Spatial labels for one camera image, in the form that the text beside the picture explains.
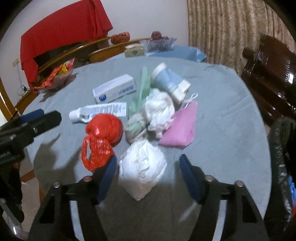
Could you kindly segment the green white wrapper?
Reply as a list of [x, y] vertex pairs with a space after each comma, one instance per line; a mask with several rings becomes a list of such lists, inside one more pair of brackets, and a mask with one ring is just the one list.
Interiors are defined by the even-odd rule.
[[141, 113], [134, 114], [124, 125], [126, 140], [132, 144], [147, 138], [147, 122]]

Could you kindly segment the red cloth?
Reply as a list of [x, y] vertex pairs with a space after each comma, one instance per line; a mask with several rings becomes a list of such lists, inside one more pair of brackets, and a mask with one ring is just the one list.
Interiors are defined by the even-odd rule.
[[37, 81], [37, 56], [53, 49], [107, 36], [112, 24], [101, 1], [78, 1], [36, 23], [21, 36], [20, 59], [30, 88]]

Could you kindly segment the red yellow snack bag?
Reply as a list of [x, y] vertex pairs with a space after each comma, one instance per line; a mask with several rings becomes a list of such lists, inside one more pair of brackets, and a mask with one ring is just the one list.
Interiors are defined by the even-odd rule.
[[34, 87], [34, 93], [46, 93], [50, 91], [57, 91], [61, 89], [65, 84], [67, 79], [72, 75], [74, 70], [75, 58], [72, 58], [60, 66], [56, 67], [47, 79], [41, 84], [41, 86]]

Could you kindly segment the red woven basket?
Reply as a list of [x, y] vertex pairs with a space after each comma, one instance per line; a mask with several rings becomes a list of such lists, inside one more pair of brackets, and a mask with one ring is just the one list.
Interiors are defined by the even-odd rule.
[[117, 35], [113, 35], [111, 37], [111, 43], [114, 45], [125, 43], [125, 42], [128, 42], [129, 40], [130, 40], [129, 32], [123, 32]]

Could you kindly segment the blue white paper cup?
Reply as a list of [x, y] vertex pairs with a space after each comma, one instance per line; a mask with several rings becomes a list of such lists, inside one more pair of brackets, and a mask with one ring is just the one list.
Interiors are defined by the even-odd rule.
[[173, 72], [165, 63], [161, 63], [151, 73], [151, 85], [167, 92], [176, 104], [181, 104], [191, 83]]

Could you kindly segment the glass fruit bowl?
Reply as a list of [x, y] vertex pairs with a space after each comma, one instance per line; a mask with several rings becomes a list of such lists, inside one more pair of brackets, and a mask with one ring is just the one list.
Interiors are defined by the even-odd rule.
[[171, 47], [176, 40], [176, 38], [163, 36], [159, 31], [154, 31], [149, 39], [141, 40], [140, 44], [147, 52], [163, 52], [171, 50]]

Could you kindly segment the white tissue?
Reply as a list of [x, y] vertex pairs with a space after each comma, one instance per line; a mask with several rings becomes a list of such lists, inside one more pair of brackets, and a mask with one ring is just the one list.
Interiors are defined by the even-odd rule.
[[156, 138], [160, 139], [163, 133], [173, 123], [175, 107], [171, 97], [157, 88], [153, 88], [142, 106], [142, 115], [148, 126], [147, 130], [154, 132]]

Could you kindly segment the green rubber glove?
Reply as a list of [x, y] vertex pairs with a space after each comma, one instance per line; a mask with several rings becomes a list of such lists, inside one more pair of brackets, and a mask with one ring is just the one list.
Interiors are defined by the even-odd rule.
[[140, 77], [141, 80], [138, 91], [128, 106], [128, 118], [131, 118], [134, 114], [141, 112], [142, 106], [146, 101], [146, 97], [149, 95], [151, 90], [151, 76], [147, 67], [144, 66], [141, 69]]

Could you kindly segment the white tube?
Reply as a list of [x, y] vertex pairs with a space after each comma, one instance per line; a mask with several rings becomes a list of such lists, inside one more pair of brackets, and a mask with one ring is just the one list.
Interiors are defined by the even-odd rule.
[[72, 110], [69, 113], [69, 119], [73, 123], [89, 123], [98, 114], [112, 114], [118, 118], [121, 118], [126, 116], [126, 111], [126, 102], [87, 105], [76, 110]]

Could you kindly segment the white plastic bag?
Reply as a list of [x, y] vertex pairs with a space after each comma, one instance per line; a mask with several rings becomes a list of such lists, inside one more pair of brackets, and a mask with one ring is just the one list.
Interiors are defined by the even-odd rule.
[[134, 142], [119, 161], [118, 182], [136, 201], [143, 199], [163, 177], [167, 160], [148, 140]]

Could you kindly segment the blue plastic bag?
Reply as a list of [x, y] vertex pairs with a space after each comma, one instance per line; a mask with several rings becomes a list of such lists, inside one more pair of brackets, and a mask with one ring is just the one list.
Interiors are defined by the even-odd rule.
[[295, 208], [296, 206], [296, 189], [295, 184], [293, 183], [292, 176], [288, 176], [288, 184], [290, 186], [290, 193], [292, 196], [292, 206]]

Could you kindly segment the beige patterned curtain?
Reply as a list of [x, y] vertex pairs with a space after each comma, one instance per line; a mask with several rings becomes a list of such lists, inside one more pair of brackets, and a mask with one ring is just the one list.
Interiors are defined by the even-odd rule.
[[241, 74], [245, 47], [259, 49], [261, 34], [286, 44], [295, 52], [295, 40], [278, 14], [264, 1], [188, 0], [189, 45]]

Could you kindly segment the black lined trash bin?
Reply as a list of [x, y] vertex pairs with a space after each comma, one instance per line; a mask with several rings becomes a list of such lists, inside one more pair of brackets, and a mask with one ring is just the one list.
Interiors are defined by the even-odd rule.
[[264, 216], [270, 240], [295, 240], [295, 208], [288, 184], [295, 184], [295, 120], [283, 116], [274, 121], [268, 143], [271, 160], [271, 192]]

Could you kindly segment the red plastic bag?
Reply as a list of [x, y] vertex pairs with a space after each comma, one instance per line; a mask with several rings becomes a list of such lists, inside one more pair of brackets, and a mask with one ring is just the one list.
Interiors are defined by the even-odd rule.
[[123, 134], [121, 120], [112, 114], [96, 115], [85, 128], [87, 136], [83, 140], [81, 160], [84, 167], [94, 172], [107, 164], [114, 155], [113, 146]]

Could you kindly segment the pink mesh pouch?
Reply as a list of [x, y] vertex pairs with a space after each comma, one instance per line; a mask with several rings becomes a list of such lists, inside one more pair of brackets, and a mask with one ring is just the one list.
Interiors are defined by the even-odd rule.
[[194, 140], [198, 93], [184, 100], [184, 106], [173, 115], [173, 122], [159, 140], [159, 145], [184, 149]]

